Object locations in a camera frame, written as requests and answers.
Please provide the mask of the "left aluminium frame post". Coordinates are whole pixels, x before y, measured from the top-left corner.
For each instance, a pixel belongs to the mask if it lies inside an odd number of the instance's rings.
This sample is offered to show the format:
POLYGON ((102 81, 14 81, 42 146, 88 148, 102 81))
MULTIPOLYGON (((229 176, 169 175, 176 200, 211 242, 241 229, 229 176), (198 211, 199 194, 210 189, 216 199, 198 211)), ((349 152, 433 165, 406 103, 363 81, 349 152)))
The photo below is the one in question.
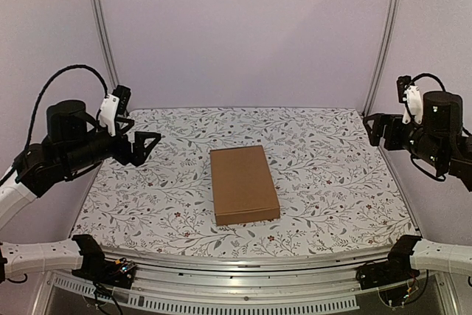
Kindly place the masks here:
POLYGON ((108 78, 111 82, 111 86, 115 88, 120 84, 120 82, 117 74, 117 68, 114 61, 111 43, 108 36, 108 30, 106 27, 105 13, 103 10, 102 0, 91 0, 91 8, 94 16, 95 25, 97 28, 97 35, 99 38, 100 48, 103 54, 105 68, 108 74, 108 78))

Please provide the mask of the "right aluminium frame post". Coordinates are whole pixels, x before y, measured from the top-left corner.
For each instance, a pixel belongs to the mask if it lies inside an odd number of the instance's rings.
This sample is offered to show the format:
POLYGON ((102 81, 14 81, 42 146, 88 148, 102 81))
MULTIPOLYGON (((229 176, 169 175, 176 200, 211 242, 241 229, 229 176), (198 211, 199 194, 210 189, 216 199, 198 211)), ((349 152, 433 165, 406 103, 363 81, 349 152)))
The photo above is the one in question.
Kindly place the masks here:
POLYGON ((394 34, 395 22, 398 15, 400 0, 389 0, 386 10, 386 19, 383 26, 381 42, 378 50, 378 55, 375 60, 372 78, 367 90, 366 99, 361 111, 363 117, 369 116, 372 112, 372 107, 375 103, 381 79, 384 73, 384 68, 389 54, 390 44, 394 34))

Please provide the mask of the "floral patterned table mat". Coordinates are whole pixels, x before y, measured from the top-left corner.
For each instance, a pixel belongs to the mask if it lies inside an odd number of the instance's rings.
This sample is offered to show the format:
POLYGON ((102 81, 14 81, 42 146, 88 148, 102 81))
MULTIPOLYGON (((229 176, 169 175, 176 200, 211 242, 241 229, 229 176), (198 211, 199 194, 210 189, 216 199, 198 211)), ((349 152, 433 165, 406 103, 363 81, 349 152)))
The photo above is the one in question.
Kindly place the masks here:
POLYGON ((131 113, 161 142, 141 167, 103 163, 73 227, 103 246, 194 257, 292 257, 390 246, 415 234, 358 113, 345 108, 168 108, 131 113), (215 223, 210 152, 260 145, 281 216, 215 223))

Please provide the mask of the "aluminium front rail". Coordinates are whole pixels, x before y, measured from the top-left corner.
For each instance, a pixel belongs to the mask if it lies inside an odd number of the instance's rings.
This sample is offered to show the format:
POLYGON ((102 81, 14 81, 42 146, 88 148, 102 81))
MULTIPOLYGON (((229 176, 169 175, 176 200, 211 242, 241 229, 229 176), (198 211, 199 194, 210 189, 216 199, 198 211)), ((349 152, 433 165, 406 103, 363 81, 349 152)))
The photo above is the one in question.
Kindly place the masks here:
POLYGON ((94 294, 88 280, 67 271, 44 277, 34 314, 459 314, 451 276, 422 273, 412 281, 362 289, 359 266, 385 261, 385 246, 296 257, 229 259, 161 255, 106 248, 111 259, 136 262, 129 289, 112 298, 94 294))

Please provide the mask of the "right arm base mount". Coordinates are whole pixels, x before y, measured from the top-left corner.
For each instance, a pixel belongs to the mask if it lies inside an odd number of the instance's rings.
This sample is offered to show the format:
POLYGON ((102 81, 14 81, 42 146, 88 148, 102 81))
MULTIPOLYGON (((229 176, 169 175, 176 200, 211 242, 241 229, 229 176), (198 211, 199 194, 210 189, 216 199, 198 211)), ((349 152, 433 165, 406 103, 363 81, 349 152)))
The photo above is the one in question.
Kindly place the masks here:
POLYGON ((385 261, 359 266, 355 279, 361 289, 377 288, 418 277, 420 271, 412 268, 410 257, 414 254, 413 248, 421 240, 420 236, 403 235, 390 249, 385 261))

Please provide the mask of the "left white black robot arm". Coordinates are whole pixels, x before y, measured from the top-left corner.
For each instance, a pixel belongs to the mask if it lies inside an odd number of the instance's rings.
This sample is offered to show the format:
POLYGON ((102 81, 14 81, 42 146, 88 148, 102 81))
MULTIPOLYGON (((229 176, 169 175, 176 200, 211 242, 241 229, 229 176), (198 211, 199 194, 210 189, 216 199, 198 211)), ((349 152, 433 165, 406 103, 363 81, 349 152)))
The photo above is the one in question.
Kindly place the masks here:
MULTIPOLYGON (((143 165, 162 136, 137 131, 122 118, 124 128, 107 129, 87 113, 80 100, 65 100, 46 110, 47 135, 26 147, 1 183, 1 225, 57 183, 72 181, 112 158, 121 165, 143 165)), ((1 243, 1 280, 17 282, 23 274, 70 270, 76 277, 107 283, 123 270, 105 259, 90 235, 74 235, 53 243, 1 243)))

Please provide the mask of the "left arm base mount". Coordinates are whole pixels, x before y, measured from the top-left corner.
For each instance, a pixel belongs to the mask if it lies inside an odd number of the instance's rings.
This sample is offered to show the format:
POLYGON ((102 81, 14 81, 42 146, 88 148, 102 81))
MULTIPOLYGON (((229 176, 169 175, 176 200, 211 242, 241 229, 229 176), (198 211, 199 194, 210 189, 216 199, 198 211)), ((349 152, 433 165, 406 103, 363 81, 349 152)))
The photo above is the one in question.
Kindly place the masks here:
POLYGON ((72 240, 83 257, 80 268, 72 270, 73 276, 102 285, 131 289, 137 270, 134 261, 126 257, 106 260, 100 245, 90 235, 74 235, 72 240))

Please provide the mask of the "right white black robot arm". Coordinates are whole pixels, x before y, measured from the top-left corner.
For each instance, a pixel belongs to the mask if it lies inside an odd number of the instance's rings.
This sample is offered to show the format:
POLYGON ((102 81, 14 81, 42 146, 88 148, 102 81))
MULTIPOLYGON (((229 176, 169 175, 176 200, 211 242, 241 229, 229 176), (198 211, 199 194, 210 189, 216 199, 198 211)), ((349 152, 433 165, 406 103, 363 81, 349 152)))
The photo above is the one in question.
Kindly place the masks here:
MULTIPOLYGON (((432 178, 458 178, 471 189, 471 138, 462 127, 462 98, 447 91, 423 95, 422 117, 417 122, 399 114, 373 114, 363 119, 372 146, 386 150, 406 150, 434 168, 432 178)), ((471 247, 435 243, 417 235, 401 236, 390 249, 381 276, 396 283, 403 276, 416 277, 421 270, 471 274, 471 247)))

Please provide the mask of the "brown cardboard box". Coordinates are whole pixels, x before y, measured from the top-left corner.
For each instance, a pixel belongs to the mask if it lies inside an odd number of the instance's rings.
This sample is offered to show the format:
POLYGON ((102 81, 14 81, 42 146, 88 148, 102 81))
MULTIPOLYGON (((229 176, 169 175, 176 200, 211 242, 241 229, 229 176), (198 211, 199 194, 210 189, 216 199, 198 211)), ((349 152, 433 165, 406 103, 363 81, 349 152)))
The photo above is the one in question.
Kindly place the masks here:
POLYGON ((212 150, 210 167, 217 226, 280 218, 279 199, 261 145, 212 150))

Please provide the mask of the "aluminium frame post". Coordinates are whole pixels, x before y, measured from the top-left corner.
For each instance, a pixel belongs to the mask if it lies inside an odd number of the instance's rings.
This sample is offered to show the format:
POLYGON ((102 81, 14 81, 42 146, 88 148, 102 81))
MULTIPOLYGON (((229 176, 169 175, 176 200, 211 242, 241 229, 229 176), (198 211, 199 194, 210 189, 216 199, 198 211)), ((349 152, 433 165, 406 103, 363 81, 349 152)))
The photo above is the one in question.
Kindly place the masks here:
POLYGON ((389 54, 390 44, 394 34, 395 22, 398 15, 400 0, 389 0, 386 10, 386 19, 383 26, 381 42, 378 50, 378 55, 375 60, 372 78, 367 90, 366 99, 361 111, 363 117, 369 116, 372 112, 372 107, 375 103, 381 79, 384 73, 384 68, 389 54))
POLYGON ((106 27, 105 13, 103 10, 102 0, 91 0, 91 8, 94 16, 95 25, 97 28, 97 35, 99 38, 100 48, 103 54, 105 68, 108 74, 108 78, 111 82, 111 86, 115 88, 120 84, 120 82, 117 74, 117 68, 114 61, 111 43, 108 36, 108 30, 106 27))

